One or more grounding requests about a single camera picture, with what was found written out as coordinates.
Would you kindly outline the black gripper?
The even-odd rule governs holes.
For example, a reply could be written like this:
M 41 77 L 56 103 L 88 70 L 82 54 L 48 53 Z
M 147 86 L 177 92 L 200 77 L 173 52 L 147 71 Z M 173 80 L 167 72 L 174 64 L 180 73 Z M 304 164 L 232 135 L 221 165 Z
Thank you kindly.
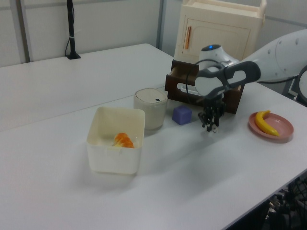
M 212 128 L 219 127 L 219 119 L 224 115 L 226 109 L 223 96 L 221 94 L 213 99 L 203 98 L 203 111 L 198 113 L 198 117 L 202 122 L 202 127 L 205 127 L 207 132 L 211 132 Z

